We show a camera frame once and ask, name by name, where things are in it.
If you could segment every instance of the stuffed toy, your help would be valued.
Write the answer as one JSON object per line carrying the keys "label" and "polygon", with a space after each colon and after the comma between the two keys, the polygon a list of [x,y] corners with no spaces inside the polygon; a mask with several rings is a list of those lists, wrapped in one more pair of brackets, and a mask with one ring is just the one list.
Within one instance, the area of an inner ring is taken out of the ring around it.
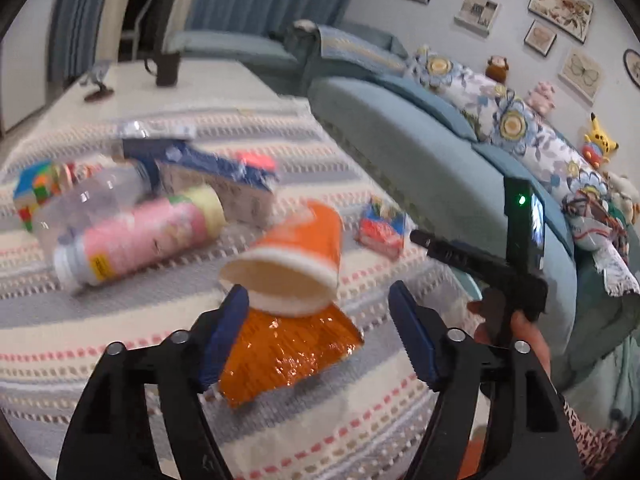
{"label": "stuffed toy", "polygon": [[606,131],[602,129],[595,114],[591,114],[591,133],[585,134],[584,146],[582,147],[582,156],[596,170],[604,162],[609,162],[607,155],[615,152],[620,145],[611,140]]}
{"label": "stuffed toy", "polygon": [[635,224],[640,214],[640,192],[625,175],[604,171],[603,176],[609,181],[611,203],[622,211],[627,224]]}
{"label": "stuffed toy", "polygon": [[554,94],[556,89],[549,81],[540,81],[533,90],[529,90],[529,95],[525,102],[545,117],[551,110],[556,108]]}
{"label": "stuffed toy", "polygon": [[502,56],[491,56],[487,61],[487,67],[484,71],[484,75],[495,82],[503,84],[507,81],[507,72],[509,71],[509,65],[507,58]]}

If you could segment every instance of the small screen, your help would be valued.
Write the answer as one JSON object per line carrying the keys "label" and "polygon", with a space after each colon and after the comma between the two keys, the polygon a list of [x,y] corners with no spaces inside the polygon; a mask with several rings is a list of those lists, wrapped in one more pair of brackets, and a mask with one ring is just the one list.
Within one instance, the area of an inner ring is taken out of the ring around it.
{"label": "small screen", "polygon": [[545,247],[545,209],[540,199],[531,195],[531,239],[539,250]]}

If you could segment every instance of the pink bottle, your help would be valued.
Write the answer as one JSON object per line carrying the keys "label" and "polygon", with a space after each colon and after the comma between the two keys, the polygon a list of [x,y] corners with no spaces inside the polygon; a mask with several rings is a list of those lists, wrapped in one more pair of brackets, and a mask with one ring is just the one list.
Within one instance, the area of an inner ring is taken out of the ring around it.
{"label": "pink bottle", "polygon": [[56,248],[54,266],[63,288],[77,292],[205,244],[225,223],[216,192],[194,187],[90,227],[75,243]]}

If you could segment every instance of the orange paper cup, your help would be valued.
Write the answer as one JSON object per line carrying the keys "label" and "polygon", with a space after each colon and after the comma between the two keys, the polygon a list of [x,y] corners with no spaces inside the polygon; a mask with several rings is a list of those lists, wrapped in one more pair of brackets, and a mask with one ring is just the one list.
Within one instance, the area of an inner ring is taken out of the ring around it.
{"label": "orange paper cup", "polygon": [[220,271],[244,286],[249,304],[278,316],[311,316],[338,288],[342,220],[329,206],[309,201]]}

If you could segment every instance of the floral cushion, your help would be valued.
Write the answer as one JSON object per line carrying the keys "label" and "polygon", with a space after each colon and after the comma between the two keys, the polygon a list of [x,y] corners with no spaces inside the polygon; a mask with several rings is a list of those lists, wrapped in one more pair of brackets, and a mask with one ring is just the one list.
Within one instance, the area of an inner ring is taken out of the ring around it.
{"label": "floral cushion", "polygon": [[607,199],[604,179],[513,91],[497,107],[489,141],[519,160],[559,203],[579,190]]}
{"label": "floral cushion", "polygon": [[405,77],[454,105],[471,124],[478,140],[488,139],[498,111],[495,99],[506,94],[504,85],[430,51],[426,45],[420,47],[407,64]]}
{"label": "floral cushion", "polygon": [[405,77],[454,105],[480,141],[513,155],[559,204],[578,190],[598,200],[608,195],[602,177],[513,90],[426,45],[408,61]]}

